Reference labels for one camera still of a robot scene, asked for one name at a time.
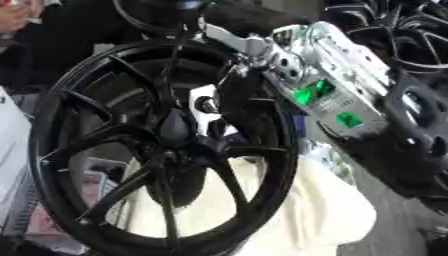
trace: bolt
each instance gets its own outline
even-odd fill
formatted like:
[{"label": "bolt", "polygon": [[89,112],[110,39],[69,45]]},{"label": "bolt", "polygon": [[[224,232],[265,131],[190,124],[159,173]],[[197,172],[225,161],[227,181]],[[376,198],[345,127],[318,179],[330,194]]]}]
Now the bolt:
[{"label": "bolt", "polygon": [[46,167],[46,166],[50,165],[50,161],[48,161],[48,160],[46,160],[46,159],[43,159],[42,161],[40,161],[40,164],[41,164],[43,167]]},{"label": "bolt", "polygon": [[164,155],[167,158],[167,160],[170,160],[173,162],[177,160],[177,155],[174,151],[171,151],[171,150],[165,151]]},{"label": "bolt", "polygon": [[87,226],[87,225],[90,225],[90,221],[87,220],[87,219],[81,219],[81,220],[79,221],[79,224],[81,224],[81,225],[83,225],[83,226]]}]

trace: green light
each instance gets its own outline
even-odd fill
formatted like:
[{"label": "green light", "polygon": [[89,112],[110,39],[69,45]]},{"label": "green light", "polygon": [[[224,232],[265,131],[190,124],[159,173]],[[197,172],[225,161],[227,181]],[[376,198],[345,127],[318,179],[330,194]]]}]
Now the green light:
[{"label": "green light", "polygon": [[294,98],[300,104],[311,104],[331,94],[336,87],[327,80],[319,80],[303,89],[294,91]]},{"label": "green light", "polygon": [[312,96],[311,88],[299,89],[294,91],[294,99],[300,104],[308,104]]},{"label": "green light", "polygon": [[319,81],[316,83],[316,87],[317,87],[318,90],[322,90],[322,88],[324,87],[324,85],[325,85],[325,81],[324,81],[324,80],[319,80]]},{"label": "green light", "polygon": [[361,118],[351,112],[343,112],[336,115],[336,120],[347,128],[354,128],[362,124]]}]

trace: silver machine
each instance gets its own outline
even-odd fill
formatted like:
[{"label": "silver machine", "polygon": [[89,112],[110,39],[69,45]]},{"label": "silver machine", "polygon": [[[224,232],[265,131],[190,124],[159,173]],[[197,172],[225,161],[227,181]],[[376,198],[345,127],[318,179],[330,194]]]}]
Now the silver machine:
[{"label": "silver machine", "polygon": [[[221,27],[202,26],[205,37],[238,51],[250,67],[266,68],[265,76],[286,99],[337,136],[363,138],[388,127],[375,102],[394,83],[389,67],[336,26],[291,25],[267,38],[240,38]],[[404,101],[418,108],[412,99]]]}]

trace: floor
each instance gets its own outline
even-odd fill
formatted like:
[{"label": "floor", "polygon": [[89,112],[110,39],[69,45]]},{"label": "floor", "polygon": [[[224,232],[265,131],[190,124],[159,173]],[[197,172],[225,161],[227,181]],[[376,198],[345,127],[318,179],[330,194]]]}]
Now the floor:
[{"label": "floor", "polygon": [[[289,14],[318,19],[314,0],[264,0],[264,5],[276,10],[287,10]],[[310,135],[320,141],[326,136],[313,123]],[[378,220],[373,231],[361,242],[345,245],[339,256],[424,256],[425,241],[419,229],[432,229],[437,225],[448,225],[448,217],[439,216],[418,201],[404,200],[349,157],[346,160],[355,168],[359,189],[378,211]]]}]

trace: white towel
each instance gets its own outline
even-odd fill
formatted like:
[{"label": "white towel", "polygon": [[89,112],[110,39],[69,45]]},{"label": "white towel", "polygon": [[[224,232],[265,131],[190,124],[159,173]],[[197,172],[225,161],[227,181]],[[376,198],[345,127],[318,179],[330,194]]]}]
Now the white towel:
[{"label": "white towel", "polygon": [[[249,198],[259,186],[254,164],[232,161]],[[141,190],[134,198],[128,230],[163,237],[160,206]],[[181,234],[188,236],[226,221],[235,213],[232,197],[213,171],[199,198],[176,214]],[[302,157],[293,188],[277,214],[239,251],[238,256],[336,256],[338,245],[359,241],[369,233],[376,211],[356,189],[312,158]]]}]

